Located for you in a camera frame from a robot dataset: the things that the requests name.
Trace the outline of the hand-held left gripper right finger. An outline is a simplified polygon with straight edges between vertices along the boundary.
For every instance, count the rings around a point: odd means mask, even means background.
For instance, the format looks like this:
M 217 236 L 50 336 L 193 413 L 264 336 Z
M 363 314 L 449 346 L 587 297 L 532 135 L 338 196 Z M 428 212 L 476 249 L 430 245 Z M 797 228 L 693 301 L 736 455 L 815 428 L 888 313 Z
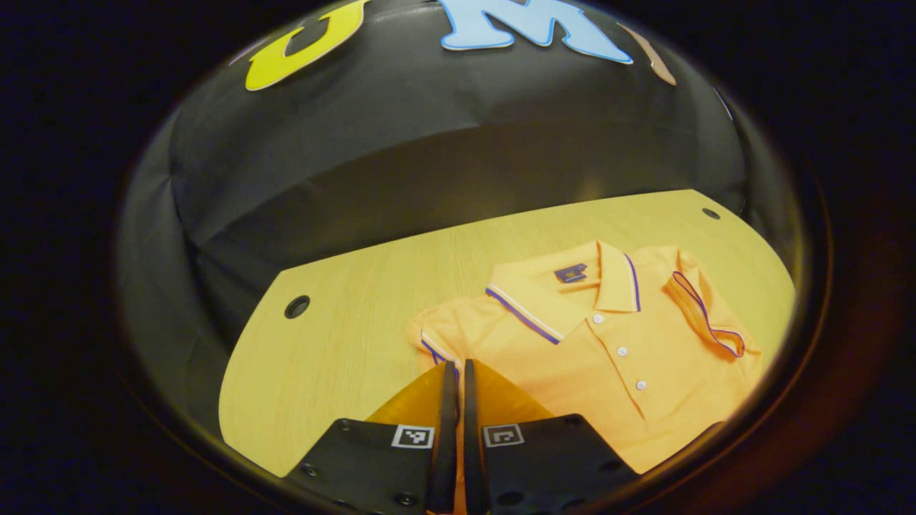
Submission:
M 567 514 L 638 474 L 579 413 L 555 415 L 491 366 L 464 364 L 468 514 Z

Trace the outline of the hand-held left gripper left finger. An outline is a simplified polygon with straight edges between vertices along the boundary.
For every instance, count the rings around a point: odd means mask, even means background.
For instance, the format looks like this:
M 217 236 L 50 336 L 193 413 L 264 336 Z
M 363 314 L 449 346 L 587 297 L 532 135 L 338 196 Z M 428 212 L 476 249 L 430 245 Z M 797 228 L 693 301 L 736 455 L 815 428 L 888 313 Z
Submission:
M 337 418 L 284 481 L 347 514 L 452 514 L 457 387 L 444 361 L 368 418 Z

